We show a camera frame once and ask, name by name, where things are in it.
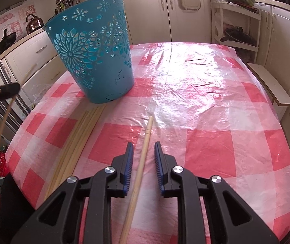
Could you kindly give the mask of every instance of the kettle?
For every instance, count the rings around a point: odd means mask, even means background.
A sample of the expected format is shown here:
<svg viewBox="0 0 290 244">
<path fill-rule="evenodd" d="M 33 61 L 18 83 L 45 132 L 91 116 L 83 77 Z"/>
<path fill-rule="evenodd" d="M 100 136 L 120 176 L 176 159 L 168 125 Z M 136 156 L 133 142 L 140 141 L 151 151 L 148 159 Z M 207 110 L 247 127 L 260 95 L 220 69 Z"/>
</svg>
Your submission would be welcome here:
<svg viewBox="0 0 290 244">
<path fill-rule="evenodd" d="M 29 16 L 33 16 L 30 22 L 28 20 Z M 26 22 L 28 23 L 26 26 L 26 32 L 28 35 L 31 34 L 33 31 L 42 28 L 45 25 L 43 23 L 43 20 L 39 18 L 38 16 L 35 16 L 34 14 L 28 14 L 26 17 Z"/>
</svg>

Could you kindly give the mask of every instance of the pot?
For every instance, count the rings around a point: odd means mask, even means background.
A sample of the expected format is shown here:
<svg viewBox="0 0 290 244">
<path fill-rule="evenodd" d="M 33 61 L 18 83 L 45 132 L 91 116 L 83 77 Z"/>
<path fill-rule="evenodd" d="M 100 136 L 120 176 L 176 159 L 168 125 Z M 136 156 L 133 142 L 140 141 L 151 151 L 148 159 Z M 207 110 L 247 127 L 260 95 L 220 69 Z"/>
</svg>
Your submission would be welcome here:
<svg viewBox="0 0 290 244">
<path fill-rule="evenodd" d="M 243 32 L 242 27 L 229 27 L 225 30 L 225 35 L 226 36 L 221 38 L 219 41 L 224 42 L 227 40 L 232 40 L 248 45 L 254 45 L 256 43 L 250 35 Z"/>
<path fill-rule="evenodd" d="M 7 28 L 4 29 L 4 36 L 0 41 L 0 54 L 7 50 L 11 45 L 15 43 L 16 32 L 7 35 Z"/>
<path fill-rule="evenodd" d="M 29 16 L 33 16 L 30 22 L 28 20 Z M 28 23 L 26 26 L 26 32 L 28 35 L 31 34 L 33 31 L 42 28 L 45 25 L 43 23 L 43 20 L 39 18 L 38 16 L 35 16 L 34 14 L 28 14 L 26 17 L 26 22 Z"/>
</svg>

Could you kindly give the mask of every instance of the wooden stick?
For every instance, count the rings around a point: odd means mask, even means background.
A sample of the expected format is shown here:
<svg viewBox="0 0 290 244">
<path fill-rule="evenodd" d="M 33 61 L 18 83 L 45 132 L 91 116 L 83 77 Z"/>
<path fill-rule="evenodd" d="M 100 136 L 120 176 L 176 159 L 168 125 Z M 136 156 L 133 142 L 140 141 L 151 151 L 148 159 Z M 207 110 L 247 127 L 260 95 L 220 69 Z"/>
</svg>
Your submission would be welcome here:
<svg viewBox="0 0 290 244">
<path fill-rule="evenodd" d="M 24 79 L 23 79 L 23 81 L 22 81 L 21 86 L 25 83 L 25 81 L 26 81 L 27 78 L 29 77 L 30 73 L 34 70 L 34 68 L 35 68 L 36 66 L 37 66 L 37 64 L 35 63 L 35 64 L 32 66 L 32 68 L 27 72 L 27 74 L 25 75 L 25 77 L 24 77 Z M 12 105 L 13 105 L 15 99 L 16 99 L 16 96 L 17 96 L 17 95 L 15 95 L 15 96 L 12 98 L 11 102 L 9 103 L 9 105 L 8 105 L 8 107 L 7 107 L 7 109 L 6 109 L 6 113 L 5 113 L 5 115 L 4 115 L 4 118 L 3 118 L 3 120 L 1 121 L 1 126 L 0 126 L 0 141 L 1 141 L 1 135 L 2 135 L 2 133 L 3 133 L 3 131 L 4 131 L 4 128 L 5 128 L 5 122 L 6 122 L 6 120 L 7 120 L 8 114 L 10 113 L 10 111 L 11 111 L 11 109 L 12 109 Z"/>
<path fill-rule="evenodd" d="M 96 125 L 97 121 L 99 120 L 103 110 L 105 108 L 105 105 L 100 106 L 96 109 L 96 112 L 92 116 L 91 120 L 88 122 L 86 129 L 82 133 L 79 139 L 79 143 L 77 144 L 76 148 L 74 149 L 74 152 L 72 153 L 69 163 L 65 169 L 65 172 L 61 178 L 61 182 L 63 183 L 69 176 L 71 176 L 74 172 L 74 169 L 76 167 L 76 164 L 81 156 L 81 153 L 86 145 L 87 140 L 89 139 L 94 126 Z"/>
<path fill-rule="evenodd" d="M 48 189 L 47 189 L 47 192 L 45 194 L 45 200 L 49 197 L 49 195 L 51 194 L 51 192 L 53 191 L 53 187 L 55 185 L 55 182 L 56 182 L 56 179 L 58 177 L 58 174 L 59 174 L 59 171 L 63 165 L 63 162 L 64 162 L 64 159 L 66 157 L 66 154 L 67 154 L 67 150 L 69 149 L 69 147 L 71 146 L 71 143 L 73 141 L 73 138 L 75 137 L 76 135 L 76 132 L 77 130 L 80 128 L 81 126 L 81 122 L 83 120 L 83 118 L 86 116 L 87 114 L 87 111 L 85 111 L 82 116 L 79 118 L 79 120 L 76 122 L 73 130 L 71 131 L 70 135 L 68 136 L 63 148 L 61 149 L 61 152 L 59 154 L 59 162 L 57 164 L 57 167 L 56 167 L 56 170 L 55 172 L 53 173 L 53 176 L 50 180 L 50 183 L 48 185 Z"/>
<path fill-rule="evenodd" d="M 123 224 L 123 230 L 122 230 L 121 235 L 120 235 L 119 244 L 126 244 L 127 240 L 128 240 L 128 235 L 129 235 L 131 223 L 133 221 L 133 217 L 134 217 L 134 213 L 135 213 L 135 209 L 136 209 L 138 194 L 140 192 L 143 171 L 144 171 L 144 165 L 145 165 L 145 160 L 146 160 L 146 154 L 147 154 L 148 145 L 149 145 L 150 132 L 152 130 L 152 124 L 153 124 L 153 117 L 150 116 L 148 119 L 146 131 L 145 131 L 145 139 L 144 139 L 144 143 L 143 143 L 143 147 L 142 147 L 140 162 L 139 162 L 137 173 L 136 173 L 133 193 L 131 195 L 130 203 L 128 206 L 126 219 L 125 219 L 125 222 Z"/>
<path fill-rule="evenodd" d="M 52 191 L 50 194 L 52 194 L 59 187 L 59 185 L 61 185 L 61 179 L 62 179 L 64 172 L 65 172 L 65 169 L 69 163 L 69 159 L 70 159 L 72 153 L 74 152 L 76 145 L 78 144 L 79 140 L 81 139 L 81 134 L 83 133 L 84 129 L 87 127 L 87 122 L 92 117 L 92 115 L 94 114 L 95 111 L 96 111 L 96 108 L 92 109 L 91 111 L 87 111 L 85 117 L 82 119 L 81 125 L 77 129 L 77 132 L 76 132 L 75 136 L 73 137 L 73 141 L 66 152 L 66 157 L 64 158 L 64 162 L 59 170 L 59 173 L 56 177 L 55 185 L 52 188 Z"/>
</svg>

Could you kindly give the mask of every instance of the wooden bench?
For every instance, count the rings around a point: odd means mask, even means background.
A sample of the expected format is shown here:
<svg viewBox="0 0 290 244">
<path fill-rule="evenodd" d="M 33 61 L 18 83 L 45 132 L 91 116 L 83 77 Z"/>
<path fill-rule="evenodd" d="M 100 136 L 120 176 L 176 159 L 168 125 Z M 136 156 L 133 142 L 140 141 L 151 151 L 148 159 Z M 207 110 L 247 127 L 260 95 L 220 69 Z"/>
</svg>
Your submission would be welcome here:
<svg viewBox="0 0 290 244">
<path fill-rule="evenodd" d="M 265 90 L 272 97 L 272 104 L 275 108 L 279 121 L 282 119 L 286 109 L 290 106 L 290 97 L 279 82 L 265 69 L 264 66 L 247 63 L 249 70 L 263 84 Z"/>
</svg>

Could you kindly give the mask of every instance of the pink checkered tablecloth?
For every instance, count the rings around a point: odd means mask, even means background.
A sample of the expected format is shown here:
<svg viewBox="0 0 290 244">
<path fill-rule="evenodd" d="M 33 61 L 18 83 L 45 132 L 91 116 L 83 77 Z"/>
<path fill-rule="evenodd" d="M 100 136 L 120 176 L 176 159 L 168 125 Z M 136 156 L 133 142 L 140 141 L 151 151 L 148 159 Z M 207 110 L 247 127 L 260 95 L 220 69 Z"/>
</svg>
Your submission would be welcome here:
<svg viewBox="0 0 290 244">
<path fill-rule="evenodd" d="M 156 141 L 195 175 L 222 176 L 283 238 L 290 229 L 290 150 L 265 91 L 235 50 L 168 42 L 131 46 L 131 55 L 135 85 L 108 103 L 74 171 L 79 178 L 92 176 L 132 142 L 133 185 L 147 118 L 154 116 L 128 243 L 177 242 L 177 199 L 160 196 Z M 89 106 L 66 72 L 13 138 L 8 167 L 33 207 L 42 204 L 60 150 Z M 118 243 L 129 198 L 112 199 L 113 243 Z"/>
</svg>

